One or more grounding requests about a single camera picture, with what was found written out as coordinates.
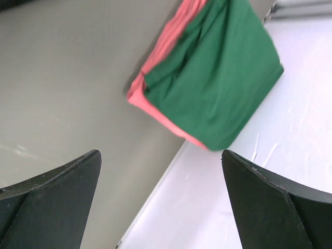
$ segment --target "black object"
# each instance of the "black object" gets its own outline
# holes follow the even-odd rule
[[[0,249],[79,249],[100,168],[93,150],[0,189]]]
[[[243,249],[331,249],[332,195],[261,168],[234,152],[222,157]]]
[[[0,11],[20,6],[34,0],[0,0]]]

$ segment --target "green fabric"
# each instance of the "green fabric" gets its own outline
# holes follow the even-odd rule
[[[144,95],[211,150],[230,146],[283,73],[247,0],[209,0],[169,56],[145,76]]]

